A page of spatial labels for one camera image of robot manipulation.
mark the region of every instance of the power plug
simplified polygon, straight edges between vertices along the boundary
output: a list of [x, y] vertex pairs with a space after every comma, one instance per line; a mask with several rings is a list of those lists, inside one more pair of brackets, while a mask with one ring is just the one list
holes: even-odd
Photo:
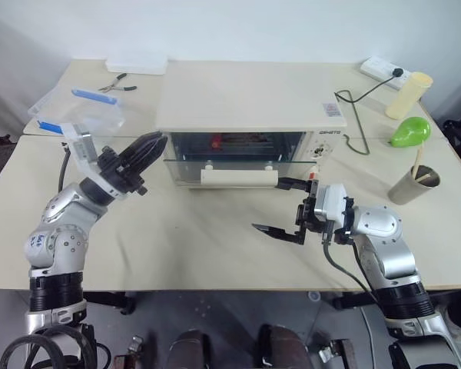
[[[388, 78], [393, 77], [393, 70], [395, 68], [401, 68], [397, 65], [391, 64], [388, 61], [381, 59], [377, 56], [368, 58], [361, 66], [360, 71], [370, 77], [375, 78], [378, 81], [386, 81]], [[411, 75], [411, 72], [402, 68], [403, 75], [401, 77], [393, 78], [391, 81], [387, 82], [386, 85], [399, 90], [403, 87], [405, 82], [408, 80], [408, 77]]]

